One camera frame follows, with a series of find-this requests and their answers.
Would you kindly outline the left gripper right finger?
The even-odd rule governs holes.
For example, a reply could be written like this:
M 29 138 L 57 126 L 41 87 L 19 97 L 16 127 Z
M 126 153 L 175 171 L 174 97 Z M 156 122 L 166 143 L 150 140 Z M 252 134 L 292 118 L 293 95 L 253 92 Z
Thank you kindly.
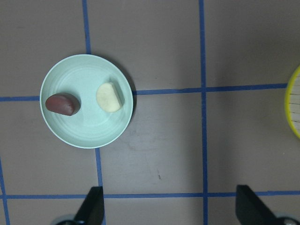
M 241 225 L 284 225 L 247 185 L 237 185 L 235 213 Z

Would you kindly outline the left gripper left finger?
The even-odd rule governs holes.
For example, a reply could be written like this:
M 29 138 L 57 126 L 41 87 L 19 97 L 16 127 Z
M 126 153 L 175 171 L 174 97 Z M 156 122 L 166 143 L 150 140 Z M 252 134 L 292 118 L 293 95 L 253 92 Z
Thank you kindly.
M 104 220 L 103 187 L 92 187 L 74 217 L 77 225 L 101 225 Z

